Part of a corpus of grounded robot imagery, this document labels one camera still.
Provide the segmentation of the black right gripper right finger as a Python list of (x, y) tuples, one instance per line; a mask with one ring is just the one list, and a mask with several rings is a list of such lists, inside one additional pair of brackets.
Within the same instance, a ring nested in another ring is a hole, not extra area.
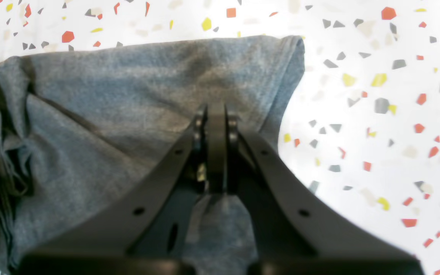
[(226, 110), (228, 190), (247, 208), (258, 260), (248, 275), (422, 275), (408, 252), (328, 207), (259, 133)]

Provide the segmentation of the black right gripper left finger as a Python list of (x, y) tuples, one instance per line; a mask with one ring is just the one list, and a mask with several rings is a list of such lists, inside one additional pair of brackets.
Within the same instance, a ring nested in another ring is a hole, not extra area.
[(19, 275), (195, 275), (181, 259), (202, 163), (224, 190), (225, 104), (201, 107), (164, 158), (120, 200), (26, 254)]

